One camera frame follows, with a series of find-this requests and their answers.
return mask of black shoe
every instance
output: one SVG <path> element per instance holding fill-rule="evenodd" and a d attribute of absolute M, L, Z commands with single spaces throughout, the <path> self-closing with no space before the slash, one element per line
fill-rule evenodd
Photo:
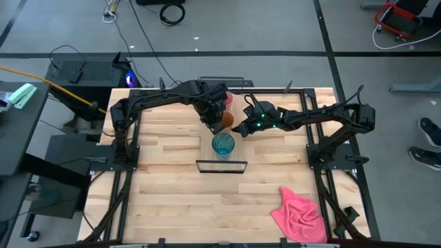
<path fill-rule="evenodd" d="M 435 132 L 439 132 L 440 130 L 440 128 L 435 123 L 433 123 L 429 118 L 421 118 L 421 120 L 418 121 L 418 126 L 424 132 L 424 134 L 426 134 L 427 140 L 433 147 L 441 147 L 441 144 L 437 144 L 434 141 L 436 140 L 434 138 Z"/>
<path fill-rule="evenodd" d="M 425 151 L 417 147 L 411 147 L 409 149 L 409 154 L 415 162 L 426 165 L 436 171 L 441 171 L 441 161 L 438 158 L 438 153 Z"/>

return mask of concrete floor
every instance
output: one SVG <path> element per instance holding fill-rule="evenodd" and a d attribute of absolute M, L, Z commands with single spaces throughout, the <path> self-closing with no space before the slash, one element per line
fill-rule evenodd
<path fill-rule="evenodd" d="M 0 32 L 19 2 L 0 1 Z M 375 12 L 362 11 L 360 1 L 354 0 L 320 0 L 320 5 L 334 52 L 378 51 L 371 42 Z M 59 45 L 69 44 L 80 52 L 125 52 L 116 26 L 101 22 L 103 8 L 102 0 L 26 1 L 0 47 L 0 65 L 43 76 L 49 60 L 41 55 Z M 165 27 L 143 7 L 135 5 L 135 8 L 158 52 L 194 52 L 195 49 L 199 52 L 326 52 L 314 2 L 310 0 L 187 0 L 185 20 L 175 27 Z M 159 11 L 160 6 L 151 9 Z M 134 46 L 131 51 L 151 52 L 128 2 L 121 1 L 117 16 L 124 37 Z M 428 32 L 433 30 L 422 30 L 420 36 Z M 396 44 L 386 32 L 378 35 L 378 43 Z M 441 38 L 396 51 L 439 52 Z M 29 59 L 18 59 L 20 54 L 27 54 Z M 137 57 L 134 61 L 151 83 L 158 85 L 160 76 L 167 85 L 171 83 L 155 58 Z M 176 56 L 161 61 L 181 81 L 199 76 L 243 76 L 253 80 L 255 86 L 284 87 L 292 80 L 292 87 L 335 87 L 328 58 L 312 53 L 311 56 Z M 414 163 L 407 151 L 412 145 L 432 149 L 416 122 L 427 116 L 441 125 L 441 96 L 388 91 L 392 83 L 428 83 L 440 75 L 441 57 L 339 56 L 336 63 L 345 95 L 351 95 L 364 84 L 362 101 L 377 111 L 376 130 L 357 139 L 361 154 L 371 159 L 365 171 L 381 239 L 441 245 L 437 207 L 441 204 L 441 173 Z M 33 81 L 3 71 L 0 80 Z M 61 127 L 71 116 L 60 103 L 48 101 L 41 118 Z M 28 151 L 44 157 L 53 134 L 60 131 L 40 122 Z M 17 221 L 9 247 L 73 243 L 81 215 L 77 214 L 73 220 L 38 216 L 34 229 L 41 231 L 42 237 L 35 243 L 18 238 L 22 222 L 22 218 Z"/>

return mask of orange object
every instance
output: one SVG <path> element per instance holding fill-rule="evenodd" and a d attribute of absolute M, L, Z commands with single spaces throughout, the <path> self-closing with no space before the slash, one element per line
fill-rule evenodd
<path fill-rule="evenodd" d="M 226 109 L 229 110 L 233 104 L 233 94 L 227 92 L 227 100 L 225 100 L 225 104 L 227 104 Z"/>
<path fill-rule="evenodd" d="M 230 128 L 234 123 L 234 116 L 228 111 L 223 112 L 222 122 L 225 128 Z"/>

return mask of wooden table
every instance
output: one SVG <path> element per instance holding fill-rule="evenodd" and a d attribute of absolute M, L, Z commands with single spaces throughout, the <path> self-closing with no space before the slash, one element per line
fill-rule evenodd
<path fill-rule="evenodd" d="M 332 88 L 315 90 L 319 106 L 336 102 Z M 109 106 L 128 94 L 129 89 L 114 89 Z M 302 110 L 298 94 L 255 96 L 275 106 Z M 341 124 L 322 126 L 325 135 L 330 135 Z M 244 174 L 199 173 L 195 160 L 200 152 L 200 130 L 192 106 L 173 104 L 143 111 L 138 139 L 141 154 L 132 179 L 124 243 L 157 243 L 158 238 L 166 238 L 167 243 L 280 242 L 283 233 L 269 215 L 280 207 L 279 188 L 288 187 L 318 203 L 305 149 L 305 127 L 293 132 L 271 129 L 245 138 L 248 166 Z M 317 141 L 316 128 L 313 130 Z M 104 131 L 113 133 L 109 114 Z M 102 144 L 111 142 L 111 137 L 102 135 Z M 340 206 L 352 206 L 360 214 L 354 224 L 369 236 L 357 184 L 342 171 L 332 173 Z M 113 178 L 114 172 L 106 172 L 89 190 L 85 215 L 94 226 L 107 211 Z M 334 228 L 330 207 L 328 212 Z M 112 237 L 118 217 L 116 214 Z M 79 240 L 90 232 L 83 220 Z"/>

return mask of blue light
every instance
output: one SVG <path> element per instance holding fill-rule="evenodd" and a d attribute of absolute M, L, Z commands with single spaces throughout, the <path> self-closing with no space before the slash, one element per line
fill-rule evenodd
<path fill-rule="evenodd" d="M 125 75 L 125 84 L 127 84 L 129 87 L 136 87 L 136 76 L 132 70 L 129 70 L 129 72 Z"/>

